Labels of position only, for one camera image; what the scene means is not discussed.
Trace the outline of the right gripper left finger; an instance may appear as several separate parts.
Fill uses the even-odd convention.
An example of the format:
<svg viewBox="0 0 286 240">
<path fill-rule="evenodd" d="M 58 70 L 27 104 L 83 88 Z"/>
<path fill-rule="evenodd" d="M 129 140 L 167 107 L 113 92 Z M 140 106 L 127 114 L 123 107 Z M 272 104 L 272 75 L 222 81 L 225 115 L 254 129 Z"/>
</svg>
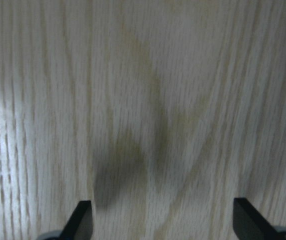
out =
<svg viewBox="0 0 286 240">
<path fill-rule="evenodd" d="M 60 240 L 90 240 L 93 234 L 92 204 L 90 200 L 79 201 L 67 221 Z"/>
</svg>

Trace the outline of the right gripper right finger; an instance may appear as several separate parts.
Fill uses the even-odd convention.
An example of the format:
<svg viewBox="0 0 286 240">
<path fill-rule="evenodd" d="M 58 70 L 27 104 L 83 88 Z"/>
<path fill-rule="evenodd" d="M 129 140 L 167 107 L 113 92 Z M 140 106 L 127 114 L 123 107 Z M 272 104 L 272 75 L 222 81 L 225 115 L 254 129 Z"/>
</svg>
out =
<svg viewBox="0 0 286 240">
<path fill-rule="evenodd" d="M 233 230 L 239 240 L 283 239 L 283 236 L 243 197 L 233 200 Z"/>
</svg>

